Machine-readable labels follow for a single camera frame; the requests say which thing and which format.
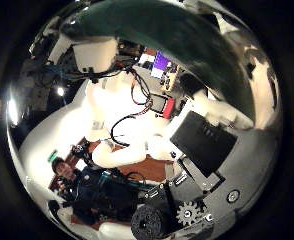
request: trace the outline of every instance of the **black cable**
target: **black cable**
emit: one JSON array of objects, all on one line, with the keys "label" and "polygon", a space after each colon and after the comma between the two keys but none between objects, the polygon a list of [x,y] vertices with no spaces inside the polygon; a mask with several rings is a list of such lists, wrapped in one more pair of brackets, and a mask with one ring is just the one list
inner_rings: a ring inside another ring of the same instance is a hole
[{"label": "black cable", "polygon": [[117,143],[117,144],[119,144],[119,145],[121,145],[121,146],[124,146],[124,147],[128,147],[129,144],[128,144],[128,143],[121,142],[121,141],[118,141],[118,140],[114,137],[114,129],[115,129],[115,127],[116,127],[120,122],[122,122],[122,121],[124,121],[125,119],[128,119],[128,118],[134,118],[134,119],[135,119],[135,116],[133,116],[133,115],[127,115],[127,116],[125,116],[125,117],[119,119],[119,120],[113,125],[113,127],[112,127],[111,130],[110,130],[110,137],[111,137],[111,139],[112,139],[115,143]]},{"label": "black cable", "polygon": [[142,175],[140,172],[130,172],[130,173],[126,174],[126,176],[125,176],[126,179],[129,180],[129,177],[130,177],[131,175],[133,175],[133,174],[137,174],[137,175],[141,176],[141,178],[143,179],[143,184],[146,185],[146,178],[145,178],[145,176]]}]

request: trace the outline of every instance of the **light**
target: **light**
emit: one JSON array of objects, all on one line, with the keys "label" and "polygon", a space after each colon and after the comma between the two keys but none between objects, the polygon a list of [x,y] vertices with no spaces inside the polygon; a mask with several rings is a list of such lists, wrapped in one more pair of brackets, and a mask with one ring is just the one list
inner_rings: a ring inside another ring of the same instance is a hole
[{"label": "light", "polygon": [[62,97],[65,95],[65,90],[62,87],[58,87],[57,94]]},{"label": "light", "polygon": [[18,125],[18,109],[15,100],[11,99],[8,102],[8,114],[14,125]]}]

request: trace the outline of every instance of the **purple component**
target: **purple component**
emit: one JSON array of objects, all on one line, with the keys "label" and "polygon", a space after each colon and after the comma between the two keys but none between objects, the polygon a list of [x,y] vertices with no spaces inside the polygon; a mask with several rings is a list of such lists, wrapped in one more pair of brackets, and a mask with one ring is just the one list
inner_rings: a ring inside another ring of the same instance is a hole
[{"label": "purple component", "polygon": [[155,61],[154,61],[154,65],[153,68],[157,68],[159,70],[165,70],[167,67],[169,60],[167,58],[165,58],[161,52],[157,52],[156,57],[155,57]]}]

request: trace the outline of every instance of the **red component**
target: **red component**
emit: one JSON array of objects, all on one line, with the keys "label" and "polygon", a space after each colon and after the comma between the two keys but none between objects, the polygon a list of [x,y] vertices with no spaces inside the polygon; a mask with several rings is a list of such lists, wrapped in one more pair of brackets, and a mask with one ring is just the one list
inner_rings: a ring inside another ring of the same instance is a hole
[{"label": "red component", "polygon": [[166,118],[166,119],[170,118],[170,114],[172,113],[174,106],[175,106],[175,99],[168,98],[166,102],[166,106],[164,107],[163,118]]}]

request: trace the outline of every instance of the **dark jacket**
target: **dark jacket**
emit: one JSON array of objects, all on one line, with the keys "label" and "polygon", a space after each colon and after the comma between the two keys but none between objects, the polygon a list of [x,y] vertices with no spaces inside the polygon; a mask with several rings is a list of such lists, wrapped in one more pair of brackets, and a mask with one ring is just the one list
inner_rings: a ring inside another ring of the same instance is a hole
[{"label": "dark jacket", "polygon": [[102,217],[129,221],[138,204],[138,189],[127,184],[121,175],[85,167],[75,170],[75,180],[70,187],[73,201],[63,205],[72,206],[74,214],[85,224],[92,225]]}]

